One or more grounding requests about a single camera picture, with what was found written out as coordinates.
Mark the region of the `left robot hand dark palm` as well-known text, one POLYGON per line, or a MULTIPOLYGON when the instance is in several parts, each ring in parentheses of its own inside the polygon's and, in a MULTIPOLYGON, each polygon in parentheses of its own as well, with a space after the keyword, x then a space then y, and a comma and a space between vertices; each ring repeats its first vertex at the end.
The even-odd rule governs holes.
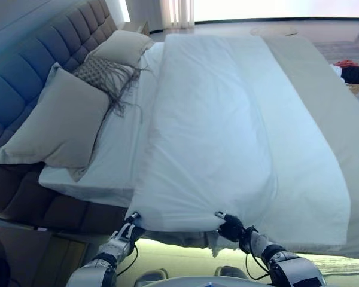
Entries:
POLYGON ((132 213, 123 221, 123 226, 120 231, 117 233, 115 238, 117 240, 130 240, 137 241, 144 233, 144 230, 136 226, 136 221, 140 218, 138 212, 132 213))

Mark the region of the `right robot hand dark palm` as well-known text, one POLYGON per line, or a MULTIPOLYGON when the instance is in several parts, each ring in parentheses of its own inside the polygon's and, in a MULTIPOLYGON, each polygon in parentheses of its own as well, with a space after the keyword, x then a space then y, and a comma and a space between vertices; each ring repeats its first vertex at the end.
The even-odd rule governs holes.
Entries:
POLYGON ((242 222, 236 216, 221 211, 215 212, 215 216, 224 221, 217 229, 220 236, 231 242, 239 242, 243 238, 245 229, 242 222))

